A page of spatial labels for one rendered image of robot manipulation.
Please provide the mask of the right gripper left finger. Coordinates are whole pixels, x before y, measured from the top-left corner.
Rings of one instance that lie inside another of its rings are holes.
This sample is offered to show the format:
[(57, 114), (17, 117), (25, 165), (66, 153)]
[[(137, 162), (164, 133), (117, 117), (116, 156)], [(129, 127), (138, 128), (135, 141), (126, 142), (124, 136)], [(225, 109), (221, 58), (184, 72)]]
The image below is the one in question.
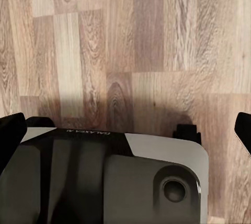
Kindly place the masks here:
[(27, 124), (22, 112), (0, 118), (0, 175), (26, 133)]

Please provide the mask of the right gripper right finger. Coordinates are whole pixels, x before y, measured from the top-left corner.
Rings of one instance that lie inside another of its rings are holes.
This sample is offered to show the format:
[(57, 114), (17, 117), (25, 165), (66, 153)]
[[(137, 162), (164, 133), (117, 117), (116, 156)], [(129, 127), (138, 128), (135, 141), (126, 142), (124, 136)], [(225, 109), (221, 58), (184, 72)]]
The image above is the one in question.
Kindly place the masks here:
[(251, 114), (239, 112), (234, 130), (251, 154)]

